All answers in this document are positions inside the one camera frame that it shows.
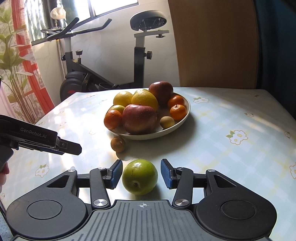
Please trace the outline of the person's left hand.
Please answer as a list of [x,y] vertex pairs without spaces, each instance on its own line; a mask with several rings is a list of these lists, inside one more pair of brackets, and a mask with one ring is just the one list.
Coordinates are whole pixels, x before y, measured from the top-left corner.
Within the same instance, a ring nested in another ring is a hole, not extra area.
[[0,192],[2,192],[3,185],[6,183],[7,175],[10,173],[8,163],[5,163],[2,171],[0,172]]

